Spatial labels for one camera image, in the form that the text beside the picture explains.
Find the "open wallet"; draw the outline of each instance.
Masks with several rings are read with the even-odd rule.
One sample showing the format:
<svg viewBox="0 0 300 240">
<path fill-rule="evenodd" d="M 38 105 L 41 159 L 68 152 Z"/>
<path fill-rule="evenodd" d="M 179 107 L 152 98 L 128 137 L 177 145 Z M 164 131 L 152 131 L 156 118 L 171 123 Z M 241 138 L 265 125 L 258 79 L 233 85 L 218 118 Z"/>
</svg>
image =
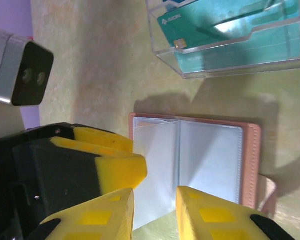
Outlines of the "open wallet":
<svg viewBox="0 0 300 240">
<path fill-rule="evenodd" d="M 133 151 L 148 175 L 135 189 L 136 230 L 175 210 L 177 186 L 259 210 L 272 218 L 277 185 L 259 175 L 261 128 L 252 123 L 147 113 L 129 115 Z"/>
</svg>

